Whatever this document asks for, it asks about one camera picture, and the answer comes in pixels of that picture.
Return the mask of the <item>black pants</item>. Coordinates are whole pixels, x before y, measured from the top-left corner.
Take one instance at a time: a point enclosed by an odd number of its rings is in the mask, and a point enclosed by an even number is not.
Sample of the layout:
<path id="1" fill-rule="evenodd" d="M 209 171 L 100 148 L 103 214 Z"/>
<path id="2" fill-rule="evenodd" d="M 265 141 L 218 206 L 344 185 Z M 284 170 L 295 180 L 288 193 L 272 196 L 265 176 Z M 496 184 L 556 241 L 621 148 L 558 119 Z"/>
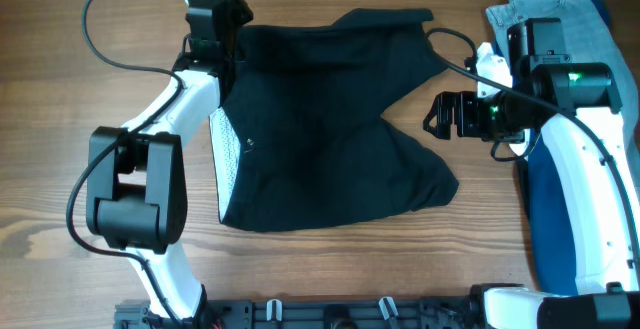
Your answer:
<path id="1" fill-rule="evenodd" d="M 444 69 L 425 39 L 432 17 L 355 9 L 322 27 L 240 29 L 210 120 L 220 222 L 283 232 L 449 204 L 446 162 L 384 118 Z"/>

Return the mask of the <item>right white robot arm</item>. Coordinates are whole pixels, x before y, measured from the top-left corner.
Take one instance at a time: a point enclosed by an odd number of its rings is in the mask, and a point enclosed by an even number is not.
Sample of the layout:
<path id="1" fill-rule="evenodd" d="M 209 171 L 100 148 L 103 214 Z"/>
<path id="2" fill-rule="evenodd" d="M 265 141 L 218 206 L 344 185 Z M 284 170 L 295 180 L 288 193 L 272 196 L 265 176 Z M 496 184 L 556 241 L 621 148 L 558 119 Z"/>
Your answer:
<path id="1" fill-rule="evenodd" d="M 472 328 L 635 328 L 639 324 L 639 202 L 623 140 L 622 100 L 609 66 L 576 63 L 561 21 L 533 18 L 507 32 L 509 53 L 468 57 L 470 92 L 436 96 L 424 129 L 440 139 L 547 146 L 559 175 L 575 248 L 576 293 L 476 285 Z"/>

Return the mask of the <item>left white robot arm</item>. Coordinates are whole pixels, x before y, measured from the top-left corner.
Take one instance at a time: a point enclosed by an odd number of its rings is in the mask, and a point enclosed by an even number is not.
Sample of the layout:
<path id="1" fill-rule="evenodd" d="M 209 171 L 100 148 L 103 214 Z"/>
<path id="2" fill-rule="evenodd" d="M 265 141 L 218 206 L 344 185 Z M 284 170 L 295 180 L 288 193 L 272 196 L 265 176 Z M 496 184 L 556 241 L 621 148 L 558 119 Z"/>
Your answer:
<path id="1" fill-rule="evenodd" d="M 67 228 L 77 239 L 71 212 L 80 189 L 87 190 L 87 228 L 106 241 L 103 255 L 130 261 L 149 295 L 135 319 L 118 310 L 117 328 L 221 325 L 180 240 L 188 211 L 183 149 L 207 121 L 218 215 L 225 217 L 241 144 L 222 102 L 231 89 L 237 31 L 253 13 L 244 0 L 184 1 L 190 32 L 166 72 L 169 85 L 135 118 L 92 133 L 88 166 L 67 204 Z"/>

